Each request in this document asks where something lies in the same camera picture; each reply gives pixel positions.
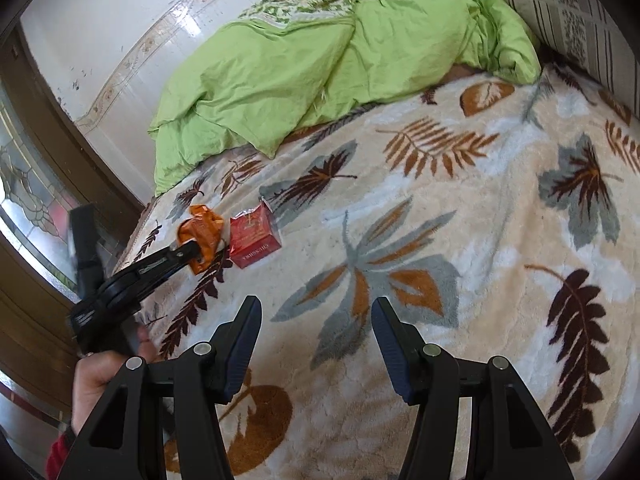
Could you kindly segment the left hand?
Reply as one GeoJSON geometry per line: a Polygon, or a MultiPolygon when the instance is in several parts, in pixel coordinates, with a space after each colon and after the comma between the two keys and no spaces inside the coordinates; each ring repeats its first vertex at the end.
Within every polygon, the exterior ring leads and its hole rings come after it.
{"type": "Polygon", "coordinates": [[[70,426],[76,436],[80,434],[82,426],[85,425],[108,383],[127,360],[123,354],[108,350],[88,354],[77,362],[70,416],[70,426]]]}

